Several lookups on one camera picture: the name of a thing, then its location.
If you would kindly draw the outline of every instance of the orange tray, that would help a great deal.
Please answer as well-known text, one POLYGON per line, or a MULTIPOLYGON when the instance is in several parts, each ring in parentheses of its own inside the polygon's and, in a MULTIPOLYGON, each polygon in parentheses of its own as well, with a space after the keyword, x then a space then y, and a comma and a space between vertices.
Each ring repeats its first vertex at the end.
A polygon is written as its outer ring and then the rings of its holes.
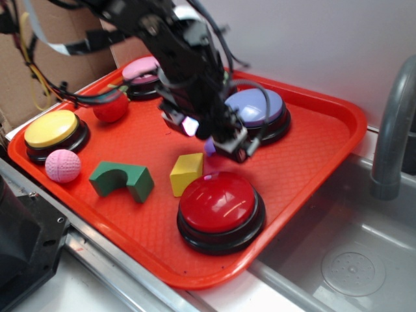
MULTIPOLYGON (((121 70, 82 93, 95 94, 120 81, 121 70)), ((75 111, 91 130, 89 143, 78 154, 81 174, 71 183, 53 182, 43 166, 29 160, 24 130, 12 140, 8 153, 76 214, 167 284, 180 289, 212 287, 248 267, 367 130, 362 111, 349 102, 246 73, 236 73, 235 78, 251 79, 277 92, 292 114, 288 134, 275 144, 259 148, 244 164, 217 155, 205 156, 204 174, 236 172, 250 181, 265 201, 266 227, 241 252, 205 255, 182 240, 176 226, 179 198, 172 195, 169 174, 180 155, 202 152, 204 142, 167 128, 157 108, 160 99, 131 102, 127 114, 112 124, 97 120, 92 109, 75 110, 65 102, 59 105, 58 109, 75 111), (146 202, 134 202, 126 188, 100 198, 88 181, 100 161, 147 166, 155 188, 146 202)))

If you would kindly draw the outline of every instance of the cardboard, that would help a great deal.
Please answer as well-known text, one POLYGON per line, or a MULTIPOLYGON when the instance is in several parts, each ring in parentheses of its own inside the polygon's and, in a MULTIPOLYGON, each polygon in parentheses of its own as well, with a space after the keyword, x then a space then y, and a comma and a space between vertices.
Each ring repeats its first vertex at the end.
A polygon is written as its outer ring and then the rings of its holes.
MULTIPOLYGON (((112 30, 115 28, 105 21, 101 21, 101 23, 103 24, 104 29, 112 30)), ((143 42, 135 37, 129 38, 123 43, 113 45, 111 47, 111 52, 118 68, 138 57, 150 54, 143 42)))
MULTIPOLYGON (((87 9, 64 10, 48 1, 33 1, 33 6, 48 40, 53 43, 74 42, 85 38, 87 29, 99 29, 101 24, 87 9)), ((18 1, 19 13, 25 8, 18 1)), ((27 39, 31 37, 30 23, 25 28, 27 39)), ((38 42, 35 62, 44 75, 54 84, 68 82, 68 90, 75 92, 103 77, 116 68, 110 49, 91 55, 68 57, 53 51, 38 42)), ((46 104, 40 84, 31 79, 23 57, 14 47, 10 35, 0 34, 0 137, 36 116, 40 111, 33 104, 34 97, 39 106, 46 104)))

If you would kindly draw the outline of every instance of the sink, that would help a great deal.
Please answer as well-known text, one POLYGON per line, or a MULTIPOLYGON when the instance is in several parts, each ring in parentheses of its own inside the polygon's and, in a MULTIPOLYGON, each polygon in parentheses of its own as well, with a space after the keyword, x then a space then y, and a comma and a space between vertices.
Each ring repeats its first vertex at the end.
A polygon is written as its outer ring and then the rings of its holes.
POLYGON ((306 311, 414 311, 416 180, 377 200, 371 166, 349 156, 250 271, 306 311))

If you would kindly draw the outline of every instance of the pink ball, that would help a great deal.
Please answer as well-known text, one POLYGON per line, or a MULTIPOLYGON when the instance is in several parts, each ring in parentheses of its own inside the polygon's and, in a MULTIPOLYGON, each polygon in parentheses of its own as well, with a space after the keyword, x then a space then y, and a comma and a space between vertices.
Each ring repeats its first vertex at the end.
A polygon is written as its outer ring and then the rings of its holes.
POLYGON ((81 160, 78 155, 66 149, 53 151, 46 158, 47 176, 59 183, 73 181, 81 171, 81 160))

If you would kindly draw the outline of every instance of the green arch block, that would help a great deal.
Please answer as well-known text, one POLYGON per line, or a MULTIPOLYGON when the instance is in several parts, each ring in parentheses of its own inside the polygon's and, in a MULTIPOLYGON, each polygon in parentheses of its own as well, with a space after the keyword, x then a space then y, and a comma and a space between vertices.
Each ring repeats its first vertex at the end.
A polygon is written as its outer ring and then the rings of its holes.
POLYGON ((127 187, 138 203, 144 203, 155 186, 147 167, 108 161, 100 162, 89 181, 102 197, 113 190, 127 187))

